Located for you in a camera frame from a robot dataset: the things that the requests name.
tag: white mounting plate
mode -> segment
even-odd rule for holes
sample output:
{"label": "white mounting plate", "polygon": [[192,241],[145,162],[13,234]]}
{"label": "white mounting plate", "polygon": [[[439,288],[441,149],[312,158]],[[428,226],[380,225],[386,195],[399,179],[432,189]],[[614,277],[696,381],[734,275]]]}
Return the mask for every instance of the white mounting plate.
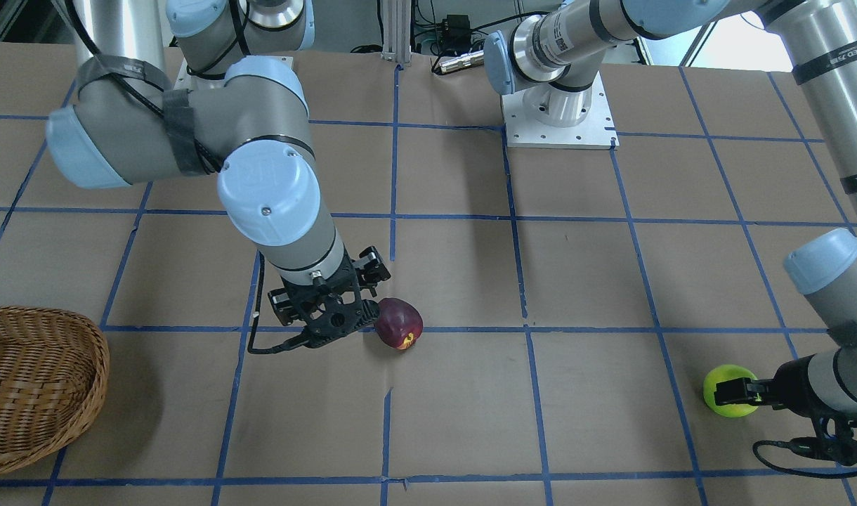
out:
{"label": "white mounting plate", "polygon": [[594,78],[590,92],[594,93],[588,116],[579,125],[568,128],[542,124],[525,113],[522,95],[525,91],[503,96],[503,117],[506,121],[506,144],[515,148],[567,148],[567,150],[609,150],[615,134],[613,114],[603,89],[600,74]]}
{"label": "white mounting plate", "polygon": [[[278,58],[281,61],[283,61],[285,64],[287,64],[287,66],[290,67],[291,70],[294,70],[294,57],[280,56]],[[182,58],[182,65],[181,65],[181,67],[178,68],[178,77],[176,77],[176,82],[172,84],[172,89],[195,90],[198,87],[197,83],[198,83],[198,79],[195,79],[192,76],[188,76],[188,62],[185,61],[184,58]],[[218,87],[222,87],[222,86],[223,86],[223,81],[219,81],[219,86],[208,86],[208,87],[214,87],[215,89],[217,89]]]}

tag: wicker basket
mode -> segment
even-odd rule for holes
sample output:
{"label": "wicker basket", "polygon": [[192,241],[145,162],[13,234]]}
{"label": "wicker basket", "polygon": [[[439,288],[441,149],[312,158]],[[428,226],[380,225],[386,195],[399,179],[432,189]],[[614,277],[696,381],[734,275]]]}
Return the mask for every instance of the wicker basket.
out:
{"label": "wicker basket", "polygon": [[110,352],[69,311],[0,307],[0,474],[70,444],[98,416]]}

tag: robotic arm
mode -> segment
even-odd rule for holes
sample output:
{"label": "robotic arm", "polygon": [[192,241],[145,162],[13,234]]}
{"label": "robotic arm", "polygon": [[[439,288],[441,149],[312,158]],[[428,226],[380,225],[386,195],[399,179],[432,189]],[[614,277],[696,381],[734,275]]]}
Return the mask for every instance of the robotic arm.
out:
{"label": "robotic arm", "polygon": [[[603,51],[613,44],[638,36],[664,38],[748,10],[759,14],[766,29],[785,42],[794,62],[794,78],[819,122],[857,212],[857,10],[853,0],[575,0],[546,16],[525,19],[509,36],[495,32],[485,42],[485,67],[500,95],[532,89],[531,93],[543,93],[543,99],[535,102],[573,100],[589,108],[591,93],[575,97],[591,86]],[[555,126],[553,118],[544,122]],[[808,458],[857,464],[853,436],[857,429],[857,237],[843,228],[831,231],[791,253],[785,270],[840,348],[788,362],[774,379],[722,382],[715,400],[719,406],[768,404],[813,420],[815,438],[760,441],[754,446],[757,458],[769,467],[807,474],[774,467],[760,457],[759,446],[782,446]],[[834,434],[830,434],[830,422]]]}
{"label": "robotic arm", "polygon": [[[169,20],[197,76],[219,73],[213,86],[190,91],[173,90],[164,73],[155,3],[80,4],[65,4],[81,41],[79,103],[52,112],[46,125],[60,172],[83,188],[218,172],[230,220],[280,272],[283,287],[268,295],[275,314],[284,325],[304,324],[293,339],[273,349],[249,346],[253,352],[318,348],[372,324],[378,304],[360,291],[374,296],[390,273],[374,247],[352,260],[335,228],[316,179],[301,84],[280,58],[245,56],[251,47],[306,45],[309,7],[249,0],[240,20],[235,0],[169,2]],[[294,19],[282,17],[289,11]],[[279,20],[287,25],[271,25]],[[280,42],[269,45],[272,31]]]}

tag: light blue joint cap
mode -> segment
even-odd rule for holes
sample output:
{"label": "light blue joint cap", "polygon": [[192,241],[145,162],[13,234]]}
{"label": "light blue joint cap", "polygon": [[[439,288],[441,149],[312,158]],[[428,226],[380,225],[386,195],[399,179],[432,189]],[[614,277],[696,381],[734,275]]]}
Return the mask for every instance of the light blue joint cap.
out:
{"label": "light blue joint cap", "polygon": [[845,228],[836,228],[788,255],[785,271],[798,292],[815,294],[840,278],[856,257],[857,237]]}
{"label": "light blue joint cap", "polygon": [[511,95],[516,92],[516,77],[513,74],[513,61],[509,57],[509,45],[503,32],[493,32],[484,43],[485,73],[490,86],[498,95]]}
{"label": "light blue joint cap", "polygon": [[229,219],[263,246],[299,240],[320,210],[319,182],[300,153],[279,141],[252,141],[226,158],[216,188]]}
{"label": "light blue joint cap", "polygon": [[287,87],[297,98],[303,102],[304,109],[307,109],[307,117],[310,116],[310,106],[307,105],[307,100],[303,98],[303,87],[297,74],[291,70],[280,60],[280,57],[275,56],[246,56],[229,67],[225,71],[225,85],[229,86],[229,81],[239,76],[257,76],[281,86]]}
{"label": "light blue joint cap", "polygon": [[704,25],[717,16],[729,0],[622,0],[635,25],[662,37],[672,37]]}
{"label": "light blue joint cap", "polygon": [[228,3],[229,0],[168,0],[166,19],[172,35],[187,38],[203,32],[213,25]]}
{"label": "light blue joint cap", "polygon": [[313,19],[313,0],[304,0],[307,12],[307,26],[303,29],[303,41],[301,47],[297,51],[309,49],[313,47],[313,41],[316,39],[316,20]]}
{"label": "light blue joint cap", "polygon": [[57,169],[73,185],[88,189],[130,186],[94,145],[72,106],[51,112],[44,137]]}

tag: dark red fruit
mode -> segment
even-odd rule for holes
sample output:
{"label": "dark red fruit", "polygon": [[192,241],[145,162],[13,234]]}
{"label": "dark red fruit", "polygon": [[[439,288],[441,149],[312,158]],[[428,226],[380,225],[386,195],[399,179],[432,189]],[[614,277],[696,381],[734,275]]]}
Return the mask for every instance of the dark red fruit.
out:
{"label": "dark red fruit", "polygon": [[408,349],[422,334],[422,317],[412,305],[388,297],[378,302],[379,316],[375,331],[386,345],[394,349]]}

